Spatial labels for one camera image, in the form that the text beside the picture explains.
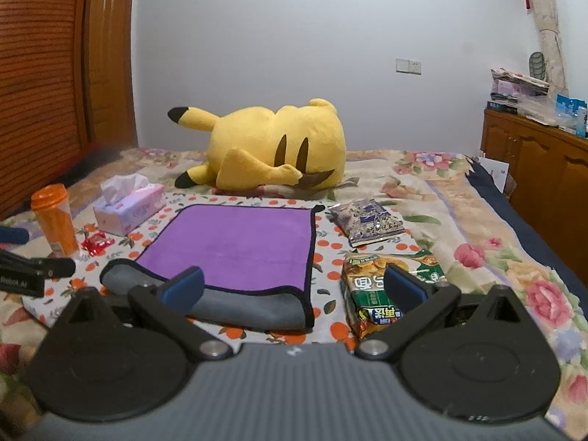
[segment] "navy blue bedding edge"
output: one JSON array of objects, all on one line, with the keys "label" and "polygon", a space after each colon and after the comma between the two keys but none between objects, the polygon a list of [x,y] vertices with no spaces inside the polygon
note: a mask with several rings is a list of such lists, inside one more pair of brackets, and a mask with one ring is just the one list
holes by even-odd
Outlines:
[{"label": "navy blue bedding edge", "polygon": [[543,239],[516,213],[508,200],[494,185],[492,177],[480,164],[472,164],[474,171],[466,177],[469,183],[477,190],[480,197],[492,206],[492,209],[508,222],[513,228],[520,244],[533,259],[542,265],[551,267],[566,284],[567,288],[580,299],[580,307],[584,313],[588,308],[588,289],[580,281],[577,275],[549,248]]}]

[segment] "snack bag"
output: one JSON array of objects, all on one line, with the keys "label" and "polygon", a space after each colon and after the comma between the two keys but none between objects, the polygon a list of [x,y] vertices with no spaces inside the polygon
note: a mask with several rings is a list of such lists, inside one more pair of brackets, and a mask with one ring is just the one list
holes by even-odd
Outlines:
[{"label": "snack bag", "polygon": [[335,204],[329,207],[329,212],[354,248],[388,240],[404,232],[402,216],[389,213],[374,199]]},{"label": "snack bag", "polygon": [[393,263],[419,280],[445,280],[437,259],[428,250],[414,255],[348,253],[341,285],[349,326],[358,338],[383,330],[402,317],[401,311],[384,293],[384,271]]}]

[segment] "wooden cabinet top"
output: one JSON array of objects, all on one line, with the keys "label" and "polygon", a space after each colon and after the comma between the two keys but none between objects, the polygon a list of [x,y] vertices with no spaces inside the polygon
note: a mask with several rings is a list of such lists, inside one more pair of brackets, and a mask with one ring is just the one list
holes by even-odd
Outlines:
[{"label": "wooden cabinet top", "polygon": [[515,124],[526,126],[527,128],[535,129],[536,131],[556,137],[562,141],[567,142],[568,144],[572,144],[582,150],[588,151],[588,139],[582,139],[581,137],[577,137],[575,135],[562,131],[559,128],[553,128],[552,126],[544,126],[523,116],[515,116],[514,114],[501,113],[498,111],[493,111],[491,109],[485,109],[484,113],[486,114],[486,116],[499,117],[500,119],[511,121]]}]

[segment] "floral bedsheet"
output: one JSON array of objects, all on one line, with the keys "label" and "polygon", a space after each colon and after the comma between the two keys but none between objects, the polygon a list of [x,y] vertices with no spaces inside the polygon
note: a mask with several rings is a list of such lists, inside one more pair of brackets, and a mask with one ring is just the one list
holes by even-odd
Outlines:
[{"label": "floral bedsheet", "polygon": [[[343,182],[334,189],[317,193],[292,187],[265,186],[248,193],[226,193],[208,186],[178,190],[173,181],[190,166],[204,160],[202,153],[135,149],[123,153],[123,159],[98,169],[70,189],[74,224],[80,236],[96,229],[91,205],[99,197],[98,183],[114,173],[139,172],[151,182],[165,185],[168,203],[237,203],[240,196],[259,197],[264,205],[302,204],[317,200],[330,204],[358,198],[375,198],[390,210],[401,213],[411,238],[397,240],[380,248],[365,250],[383,253],[411,253],[428,248],[439,260],[448,279],[466,293],[486,293],[494,284],[504,283],[517,293],[553,347],[562,369],[559,391],[548,411],[549,421],[572,439],[588,433],[588,323],[578,299],[568,290],[557,273],[535,262],[520,246],[511,227],[496,215],[492,207],[469,185],[465,173],[470,169],[466,157],[450,153],[407,151],[358,151],[348,153]],[[166,223],[173,210],[162,212],[128,237],[117,239],[112,250],[93,259],[80,261],[84,275],[70,280],[55,280],[46,287],[46,296],[28,304],[37,319],[51,324],[46,314],[57,297],[68,299],[75,290],[96,276],[107,258],[134,258],[140,254]],[[256,333],[234,327],[206,325],[205,328],[233,344],[247,341],[268,343],[311,343],[338,341],[351,349],[355,340],[345,322],[339,284],[342,259],[349,250],[346,239],[317,218],[315,268],[331,286],[315,288],[312,303],[316,327],[312,333]],[[36,238],[18,253],[45,256],[49,247],[31,213],[6,220],[6,225],[26,227]],[[0,344],[0,410],[13,424],[25,428],[36,418],[36,407],[26,389],[18,382],[20,365],[26,362],[42,337],[42,325],[31,319],[14,296],[0,302],[2,322]],[[14,414],[17,404],[22,409]]]}]

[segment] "pikachu plush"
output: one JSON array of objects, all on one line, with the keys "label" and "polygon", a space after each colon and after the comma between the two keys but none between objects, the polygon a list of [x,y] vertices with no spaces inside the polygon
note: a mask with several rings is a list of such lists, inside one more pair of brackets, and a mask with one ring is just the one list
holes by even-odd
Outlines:
[{"label": "pikachu plush", "polygon": [[343,177],[343,126],[324,99],[287,105],[277,113],[247,107],[219,117],[196,107],[174,107],[168,116],[185,128],[211,132],[208,162],[181,174],[175,182],[179,189],[197,184],[222,190],[263,184],[324,189]]}]

